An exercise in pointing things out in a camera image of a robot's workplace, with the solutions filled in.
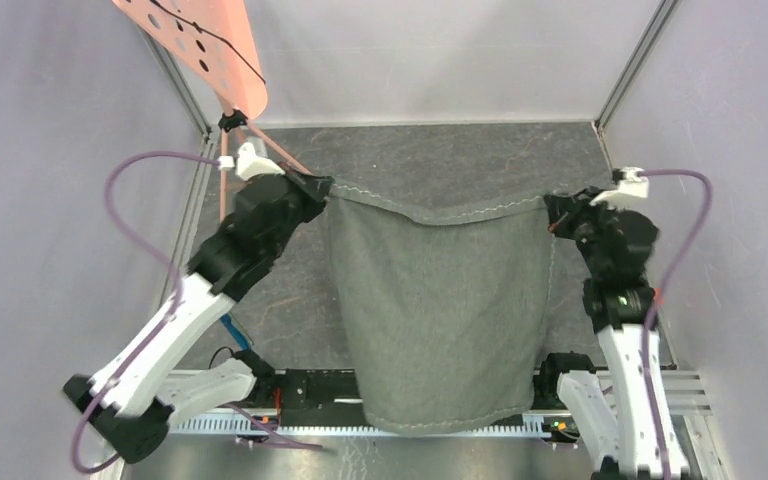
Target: black wire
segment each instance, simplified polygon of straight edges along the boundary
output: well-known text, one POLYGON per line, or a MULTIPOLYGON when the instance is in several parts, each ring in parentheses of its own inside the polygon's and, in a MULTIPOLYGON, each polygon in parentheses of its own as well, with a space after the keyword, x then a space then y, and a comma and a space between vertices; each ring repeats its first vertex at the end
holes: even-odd
POLYGON ((246 66, 247 66, 247 67, 249 67, 249 70, 251 70, 251 71, 252 71, 252 72, 253 72, 255 75, 257 75, 257 78, 259 78, 259 79, 260 79, 260 81, 261 81, 261 82, 263 82, 263 84, 264 84, 264 85, 266 85, 266 79, 265 79, 265 78, 263 78, 263 75, 261 75, 261 74, 260 74, 260 72, 258 72, 257 70, 255 70, 255 68, 252 66, 252 64, 251 64, 251 63, 249 63, 249 61, 248 61, 248 60, 246 60, 246 57, 244 57, 244 56, 243 56, 243 54, 241 54, 241 53, 240 53, 240 52, 239 52, 239 51, 236 49, 236 47, 234 47, 234 45, 232 45, 232 44, 231 44, 231 42, 229 42, 229 41, 228 41, 228 40, 226 40, 225 38, 223 38, 223 37, 220 37, 219 35, 217 35, 217 34, 215 34, 215 33, 211 32, 210 30, 205 30, 205 29, 201 28, 201 26, 200 26, 198 23, 196 23, 196 22, 191 22, 191 21, 187 20, 186 18, 183 18, 183 17, 181 17, 180 15, 177 15, 176 13, 172 12, 172 11, 171 11, 171 10, 169 10, 168 8, 166 8, 166 7, 164 7, 163 5, 161 5, 161 4, 160 4, 160 2, 159 2, 158 0, 150 0, 150 1, 151 1, 151 3, 152 3, 152 4, 154 4, 154 6, 155 6, 155 7, 157 7, 157 8, 159 8, 159 9, 163 10, 163 13, 165 13, 165 14, 169 15, 170 17, 172 17, 172 18, 174 18, 174 19, 176 19, 176 20, 178 20, 178 21, 180 21, 180 22, 184 22, 184 23, 186 23, 187 25, 189 25, 189 26, 191 26, 191 27, 195 28, 195 29, 196 29, 196 31, 197 31, 198 33, 206 33, 208 36, 211 36, 211 37, 213 37, 213 38, 215 38, 215 39, 219 40, 220 42, 224 43, 225 45, 227 45, 227 46, 228 46, 228 48, 230 48, 231 50, 233 50, 233 51, 234 51, 234 53, 236 53, 236 54, 237 54, 237 56, 238 56, 238 57, 240 57, 240 60, 242 60, 242 61, 243 61, 243 62, 246 64, 246 66))
POLYGON ((217 356, 217 355, 219 355, 219 352, 221 352, 222 350, 228 350, 228 352, 229 352, 229 353, 230 353, 232 356, 234 355, 234 349, 233 349, 233 348, 231 348, 231 347, 219 347, 219 349, 218 349, 218 350, 216 350, 215 352, 213 352, 213 356, 212 356, 212 357, 210 357, 210 363, 208 363, 208 364, 207 364, 207 369, 208 369, 208 370, 210 370, 211 368, 213 368, 213 362, 215 362, 215 361, 216 361, 216 356, 217 356))

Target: perforated plate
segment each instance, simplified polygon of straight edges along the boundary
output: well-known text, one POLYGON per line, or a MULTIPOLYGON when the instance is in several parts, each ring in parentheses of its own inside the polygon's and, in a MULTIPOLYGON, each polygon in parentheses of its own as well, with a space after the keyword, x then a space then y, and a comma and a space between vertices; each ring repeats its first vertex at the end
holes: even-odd
MULTIPOLYGON (((543 433, 543 417, 523 415, 522 426, 489 426, 468 432, 441 437, 507 437, 507 438, 550 438, 543 433)), ((279 427, 282 435, 305 435, 317 437, 395 437, 373 427, 279 427)), ((242 415, 232 411, 214 410, 174 427, 170 433, 190 435, 265 435, 262 430, 252 428, 251 423, 242 415)))
POLYGON ((221 100, 251 119, 266 108, 266 84, 261 78, 243 0, 113 0, 113 3, 203 78, 221 100))

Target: white bracket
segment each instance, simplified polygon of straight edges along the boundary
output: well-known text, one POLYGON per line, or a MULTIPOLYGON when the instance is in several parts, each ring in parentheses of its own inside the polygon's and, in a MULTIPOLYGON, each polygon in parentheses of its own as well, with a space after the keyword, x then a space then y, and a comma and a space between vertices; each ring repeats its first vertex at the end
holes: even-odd
POLYGON ((558 398, 575 420, 578 432, 587 446, 593 471, 602 468, 602 460, 620 456, 617 419, 608 406, 599 377, 584 370, 564 373, 558 379, 558 398))
POLYGON ((231 170, 244 181, 256 175, 283 175, 284 170, 272 160, 257 154, 257 148, 251 141, 244 142, 237 150, 237 159, 229 155, 219 157, 219 170, 231 170))
POLYGON ((642 168, 625 167, 620 169, 623 179, 617 182, 617 188, 605 190, 590 201, 590 205, 607 203, 616 209, 625 209, 639 200, 649 198, 649 179, 640 176, 642 168))
POLYGON ((175 407, 169 417, 169 426, 175 427, 216 407, 248 397, 255 380, 248 365, 232 358, 197 375, 164 382, 157 398, 175 407))

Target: white wall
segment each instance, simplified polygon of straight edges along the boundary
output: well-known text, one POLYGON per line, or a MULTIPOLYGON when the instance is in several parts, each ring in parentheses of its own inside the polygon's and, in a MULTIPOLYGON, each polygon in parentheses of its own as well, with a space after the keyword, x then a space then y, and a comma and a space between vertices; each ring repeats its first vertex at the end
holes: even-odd
MULTIPOLYGON (((592 120, 657 4, 246 2, 269 92, 260 123, 592 120)), ((215 122, 209 87, 191 89, 215 122)))
MULTIPOLYGON (((199 135, 136 27, 109 1, 0 0, 0 480, 83 478, 60 389, 120 351, 164 269, 114 229, 102 189, 126 156, 199 135)), ((135 167, 125 219, 171 248, 193 167, 135 167)), ((99 459, 93 434, 85 461, 99 459)))
MULTIPOLYGON (((607 144, 615 165, 698 169, 714 182, 711 221, 665 315, 677 355, 702 374, 734 478, 768 478, 768 2, 681 2, 607 144)), ((659 266, 699 190, 655 181, 659 266)))

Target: blue cable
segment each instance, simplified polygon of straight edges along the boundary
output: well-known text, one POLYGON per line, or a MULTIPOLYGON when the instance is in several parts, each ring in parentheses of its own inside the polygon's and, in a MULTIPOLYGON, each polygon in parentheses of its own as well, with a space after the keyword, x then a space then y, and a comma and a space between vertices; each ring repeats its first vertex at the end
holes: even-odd
POLYGON ((234 326, 234 322, 231 319, 231 314, 226 313, 225 315, 222 315, 219 317, 219 321, 222 322, 222 325, 225 325, 228 333, 234 337, 234 340, 237 341, 237 344, 240 345, 242 350, 251 350, 251 346, 249 346, 249 342, 246 340, 246 336, 243 335, 242 332, 240 332, 240 330, 234 326))

